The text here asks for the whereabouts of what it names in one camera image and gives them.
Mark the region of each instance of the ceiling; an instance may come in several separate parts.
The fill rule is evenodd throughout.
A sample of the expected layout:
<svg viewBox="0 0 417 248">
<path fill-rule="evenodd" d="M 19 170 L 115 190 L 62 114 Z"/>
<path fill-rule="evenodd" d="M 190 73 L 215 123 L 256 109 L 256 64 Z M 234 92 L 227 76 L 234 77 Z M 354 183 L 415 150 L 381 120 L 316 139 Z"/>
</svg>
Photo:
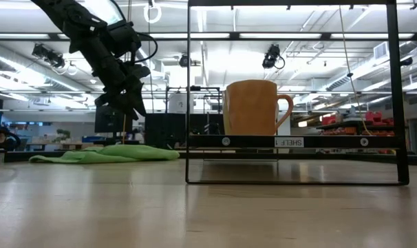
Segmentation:
<svg viewBox="0 0 417 248">
<path fill-rule="evenodd" d="M 96 4 L 106 3 L 107 0 L 95 1 Z M 117 1 L 127 16 L 128 1 Z M 138 32 L 186 32 L 187 9 L 186 1 L 156 1 L 161 7 L 162 15 L 158 22 L 148 23 L 145 20 L 144 9 L 147 1 L 132 1 L 130 8 L 131 21 Z M 410 10 L 413 1 L 399 1 L 398 25 L 399 32 L 417 32 L 417 8 Z M 350 10 L 343 6 L 342 15 L 346 32 L 387 32 L 386 11 L 380 6 L 356 6 Z M 198 8 L 191 11 L 191 30 L 193 32 L 341 32 L 339 11 L 330 6 L 286 6 L 273 7 L 235 7 L 227 8 Z M 48 33 L 60 32 L 49 20 L 45 13 L 30 1 L 0 1 L 0 32 L 29 32 Z M 36 43 L 63 54 L 68 64 L 72 63 L 71 71 L 64 73 L 63 78 L 80 83 L 83 90 L 100 91 L 103 84 L 100 81 L 92 83 L 91 68 L 80 52 L 69 54 L 68 41 L 0 41 L 0 46 L 7 48 L 17 56 L 30 61 Z M 373 50 L 382 41 L 348 41 L 346 43 L 348 61 L 352 67 L 369 60 Z M 282 56 L 286 60 L 283 70 L 265 70 L 262 60 L 271 44 L 278 44 Z M 153 42 L 142 42 L 146 54 L 154 50 Z M 245 79 L 268 79 L 277 83 L 282 90 L 319 90 L 323 84 L 347 72 L 344 44 L 342 41 L 199 41 L 191 43 L 191 58 L 201 61 L 204 49 L 205 71 L 208 78 L 207 86 L 225 88 L 228 84 Z M 185 69 L 179 68 L 177 59 L 187 51 L 186 41 L 159 41 L 155 61 L 164 65 L 155 70 L 161 71 L 160 77 L 154 77 L 152 83 L 156 90 L 165 90 L 170 86 L 186 85 Z M 44 61 L 35 61 L 45 68 L 50 66 Z M 415 68 L 405 68 L 417 73 Z M 192 68 L 193 75 L 202 78 L 201 68 Z M 362 90 L 367 84 L 375 84 L 389 78 L 387 66 L 380 70 L 365 73 L 359 78 Z M 150 84 L 150 78 L 143 79 Z"/>
</svg>

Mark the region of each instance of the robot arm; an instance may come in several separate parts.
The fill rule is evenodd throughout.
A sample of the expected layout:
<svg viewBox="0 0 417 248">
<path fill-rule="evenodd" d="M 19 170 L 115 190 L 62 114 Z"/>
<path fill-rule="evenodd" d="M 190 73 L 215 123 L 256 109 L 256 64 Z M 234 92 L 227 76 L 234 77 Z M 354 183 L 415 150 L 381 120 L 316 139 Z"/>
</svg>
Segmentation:
<svg viewBox="0 0 417 248">
<path fill-rule="evenodd" d="M 105 85 L 105 93 L 96 99 L 138 120 L 134 109 L 146 114 L 142 102 L 140 79 L 150 74 L 149 68 L 136 64 L 135 53 L 141 47 L 133 23 L 126 20 L 107 25 L 75 0 L 31 0 L 71 39 L 69 53 L 80 51 L 91 65 L 92 76 Z M 119 58 L 130 52 L 131 60 Z"/>
</svg>

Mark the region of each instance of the desk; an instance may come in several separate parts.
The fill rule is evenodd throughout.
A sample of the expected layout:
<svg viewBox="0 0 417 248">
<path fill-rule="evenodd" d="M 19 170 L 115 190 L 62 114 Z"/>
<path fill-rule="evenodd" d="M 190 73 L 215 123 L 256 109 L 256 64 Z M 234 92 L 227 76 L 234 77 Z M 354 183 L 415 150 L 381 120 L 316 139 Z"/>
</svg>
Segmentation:
<svg viewBox="0 0 417 248">
<path fill-rule="evenodd" d="M 45 151 L 47 145 L 59 145 L 62 149 L 72 149 L 71 146 L 74 146 L 74 149 L 82 149 L 84 145 L 93 146 L 92 143 L 29 143 L 25 146 L 25 150 L 30 150 L 31 146 L 39 146 L 40 149 Z"/>
</svg>

